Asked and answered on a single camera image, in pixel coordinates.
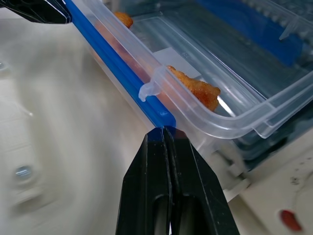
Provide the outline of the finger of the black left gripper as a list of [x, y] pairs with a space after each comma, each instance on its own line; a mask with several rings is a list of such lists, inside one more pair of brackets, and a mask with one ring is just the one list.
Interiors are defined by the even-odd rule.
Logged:
[[69, 24], [72, 22], [71, 13], [64, 0], [0, 0], [0, 8], [7, 8], [34, 23]]

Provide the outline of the clear blue-sealed food container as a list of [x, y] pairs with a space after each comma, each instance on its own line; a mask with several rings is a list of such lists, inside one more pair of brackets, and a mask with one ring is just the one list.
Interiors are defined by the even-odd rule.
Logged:
[[[185, 132], [224, 190], [247, 186], [248, 171], [313, 130], [313, 0], [65, 3], [133, 108]], [[218, 87], [218, 107], [208, 110], [167, 66]]]

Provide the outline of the orange fried food piece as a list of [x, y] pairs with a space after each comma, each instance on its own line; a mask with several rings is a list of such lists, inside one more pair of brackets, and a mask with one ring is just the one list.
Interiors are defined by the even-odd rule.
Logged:
[[114, 12], [114, 15], [125, 25], [125, 27], [130, 28], [133, 25], [132, 18], [123, 12]]
[[218, 87], [190, 78], [172, 66], [167, 68], [208, 110], [214, 111], [218, 107], [221, 93]]

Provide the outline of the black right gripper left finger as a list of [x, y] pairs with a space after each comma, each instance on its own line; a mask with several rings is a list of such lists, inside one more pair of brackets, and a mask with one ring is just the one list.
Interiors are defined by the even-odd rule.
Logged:
[[172, 185], [161, 128], [147, 133], [122, 182], [115, 235], [169, 235]]

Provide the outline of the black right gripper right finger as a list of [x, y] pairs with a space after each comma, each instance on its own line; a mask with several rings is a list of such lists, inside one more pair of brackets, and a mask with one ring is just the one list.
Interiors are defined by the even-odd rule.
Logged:
[[163, 129], [173, 186], [172, 235], [240, 235], [220, 182], [187, 135]]

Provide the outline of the silver screw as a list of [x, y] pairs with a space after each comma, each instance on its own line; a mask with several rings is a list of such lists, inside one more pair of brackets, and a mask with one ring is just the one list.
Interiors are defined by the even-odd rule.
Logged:
[[32, 167], [29, 165], [22, 165], [15, 169], [15, 177], [19, 180], [27, 180], [33, 175]]

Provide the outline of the red oven indicator light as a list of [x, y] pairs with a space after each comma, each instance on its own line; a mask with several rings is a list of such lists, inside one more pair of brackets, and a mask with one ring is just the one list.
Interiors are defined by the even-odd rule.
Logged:
[[303, 231], [301, 225], [297, 221], [295, 214], [289, 210], [281, 210], [279, 212], [281, 222], [291, 231], [300, 232]]

